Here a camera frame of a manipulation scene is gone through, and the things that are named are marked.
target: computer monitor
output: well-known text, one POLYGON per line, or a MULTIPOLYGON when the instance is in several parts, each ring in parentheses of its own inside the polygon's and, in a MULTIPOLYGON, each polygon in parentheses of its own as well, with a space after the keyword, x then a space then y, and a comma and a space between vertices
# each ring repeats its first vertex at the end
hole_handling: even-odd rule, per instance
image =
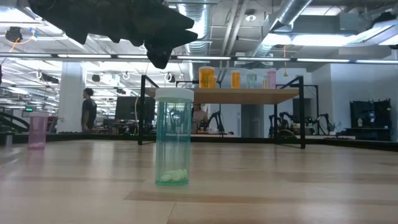
MULTIPOLYGON (((135 96, 120 96, 116 103, 115 119, 139 119, 140 102, 137 100, 137 110, 135 110, 137 97, 135 96)), ((144 120, 147 122, 155 119, 155 99, 151 97, 145 97, 144 105, 144 120)))

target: light fixture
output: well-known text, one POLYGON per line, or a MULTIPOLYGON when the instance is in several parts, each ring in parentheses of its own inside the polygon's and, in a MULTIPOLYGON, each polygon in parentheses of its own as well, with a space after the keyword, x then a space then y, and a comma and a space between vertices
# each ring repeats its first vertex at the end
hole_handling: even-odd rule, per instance
POLYGON ((123 79, 124 80, 129 80, 130 79, 130 74, 128 72, 126 72, 125 74, 123 74, 123 79))
POLYGON ((56 106, 56 103, 50 103, 50 102, 45 102, 46 105, 50 105, 50 106, 56 106))
POLYGON ((58 54, 61 58, 111 58, 111 55, 85 55, 85 54, 58 54))
POLYGON ((11 92, 13 92, 13 93, 18 93, 18 94, 23 94, 23 95, 27 95, 27 94, 28 94, 27 91, 25 91, 25 90, 23 90, 23 89, 20 89, 20 88, 8 87, 8 89, 9 89, 11 92))
POLYGON ((251 21, 255 21, 256 20, 256 16, 254 15, 255 10, 254 9, 248 9, 246 10, 246 21, 251 22, 251 21))
POLYGON ((398 60, 356 60, 356 63, 398 65, 398 60))
POLYGON ((241 61, 256 61, 256 62, 289 62, 291 61, 290 58, 272 58, 272 57, 264 57, 264 58, 259 58, 259 57, 238 57, 236 60, 241 60, 241 61))
POLYGON ((231 60, 231 57, 217 56, 177 56, 180 60, 231 60))
POLYGON ((298 62, 348 63, 348 59, 298 58, 298 62))
POLYGON ((52 57, 50 54, 21 54, 21 53, 0 53, 0 57, 31 57, 31 58, 47 58, 52 57))
POLYGON ((303 34, 295 36, 292 39, 292 44, 301 46, 341 47, 346 45, 351 39, 352 37, 342 35, 303 34))
POLYGON ((25 106, 6 106, 9 109, 25 109, 25 106))
POLYGON ((148 59, 146 55, 118 55, 118 58, 125 58, 125 59, 148 59))
POLYGON ((289 45, 292 40, 288 35, 282 34, 268 34, 264 40, 262 40, 262 44, 264 45, 289 45))

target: man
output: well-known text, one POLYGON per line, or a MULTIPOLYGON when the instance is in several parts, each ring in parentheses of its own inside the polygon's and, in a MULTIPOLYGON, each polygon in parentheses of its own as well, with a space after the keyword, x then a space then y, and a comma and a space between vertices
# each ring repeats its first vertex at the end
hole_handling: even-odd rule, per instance
POLYGON ((94 91, 91 88, 83 90, 83 106, 81 109, 81 130, 84 133, 89 133, 94 128, 94 121, 97 117, 97 104, 91 99, 94 91))

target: ductwork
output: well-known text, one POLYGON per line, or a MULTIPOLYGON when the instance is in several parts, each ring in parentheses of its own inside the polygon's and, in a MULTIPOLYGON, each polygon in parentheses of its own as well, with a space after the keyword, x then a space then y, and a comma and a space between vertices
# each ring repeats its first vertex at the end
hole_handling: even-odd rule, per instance
MULTIPOLYGON (((267 30, 263 31, 265 32, 264 38, 266 38, 266 35, 268 35, 270 31, 292 24, 311 2, 312 0, 284 0, 280 5, 275 19, 270 19, 272 16, 267 18, 266 23, 268 23, 269 26, 266 26, 267 30)), ((273 45, 261 43, 252 51, 251 56, 265 57, 272 48, 273 45)))
MULTIPOLYGON (((178 11, 195 21, 192 32, 198 34, 198 40, 185 45, 189 55, 208 55, 210 44, 206 41, 209 38, 210 29, 210 8, 207 4, 178 4, 178 11)), ((205 66, 204 63, 190 64, 191 80, 199 80, 199 68, 205 66)))

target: wooden floor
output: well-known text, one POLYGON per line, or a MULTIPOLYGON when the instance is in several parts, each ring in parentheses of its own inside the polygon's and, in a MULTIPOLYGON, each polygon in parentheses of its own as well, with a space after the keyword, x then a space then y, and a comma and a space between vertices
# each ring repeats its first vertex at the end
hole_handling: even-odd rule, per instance
POLYGON ((155 144, 0 150, 0 223, 398 223, 398 153, 192 145, 184 187, 154 184, 155 144))

